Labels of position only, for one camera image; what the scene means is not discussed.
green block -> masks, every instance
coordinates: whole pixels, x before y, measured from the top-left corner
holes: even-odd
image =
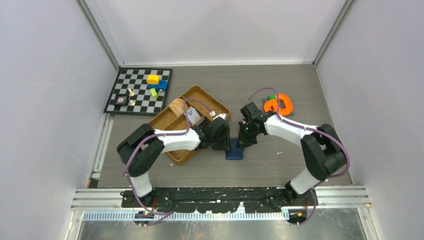
[[[151,96],[154,97],[154,99],[158,98],[158,93],[156,92],[154,88],[150,88],[150,93],[151,93]]]

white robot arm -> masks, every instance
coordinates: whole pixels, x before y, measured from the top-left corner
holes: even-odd
[[[288,201],[298,199],[310,188],[325,181],[346,164],[341,149],[330,139],[308,129],[318,129],[340,142],[333,127],[328,124],[313,126],[287,118],[280,120],[277,115],[263,113],[251,102],[241,110],[243,122],[239,122],[238,149],[256,144],[259,134],[277,136],[302,148],[306,168],[285,185]]]
[[[149,124],[143,124],[121,142],[117,152],[122,163],[127,165],[137,145],[148,136],[155,136],[145,142],[147,146],[137,152],[128,168],[128,174],[137,195],[143,197],[152,191],[149,169],[160,154],[209,147],[213,150],[230,150],[230,127],[226,117],[226,114],[219,114],[211,123],[194,126],[188,132],[158,130],[153,129]]]

woven basket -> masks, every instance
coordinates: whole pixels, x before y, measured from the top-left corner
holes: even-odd
[[[217,101],[213,96],[203,90],[200,86],[194,85],[186,91],[180,99],[196,99],[210,107],[216,114],[227,114],[227,121],[230,120],[230,110],[222,103]],[[188,107],[194,107],[199,113],[200,117],[205,118],[206,121],[212,122],[212,117],[209,115],[208,109],[195,101],[187,101]],[[184,114],[177,117],[170,107],[166,107],[157,116],[155,116],[149,124],[154,129],[159,130],[185,130],[187,128],[186,117]],[[166,155],[178,166],[182,166],[195,154],[196,151],[190,150],[177,150],[166,152]]]

blue block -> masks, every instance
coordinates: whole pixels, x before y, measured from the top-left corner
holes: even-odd
[[[245,150],[239,150],[236,148],[239,143],[239,138],[230,138],[229,142],[231,143],[231,151],[225,151],[225,159],[242,160],[244,158],[243,153]]]
[[[155,89],[156,91],[166,91],[168,87],[168,81],[161,79],[158,84],[147,84],[147,89]]]

gray floor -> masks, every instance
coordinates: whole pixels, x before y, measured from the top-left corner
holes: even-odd
[[[257,89],[273,87],[293,103],[292,120],[309,125],[332,124],[317,73],[312,65],[244,65],[174,67],[167,104],[193,85],[199,85],[231,111],[231,136],[238,136],[240,108]],[[265,90],[253,99],[261,108]],[[127,187],[116,147],[151,116],[115,115],[99,187]],[[183,166],[162,154],[149,170],[156,187],[283,186],[304,167],[302,150],[274,136],[258,136],[258,144],[246,148],[243,160],[226,160],[225,152],[198,151]],[[347,176],[327,185],[348,185]]]

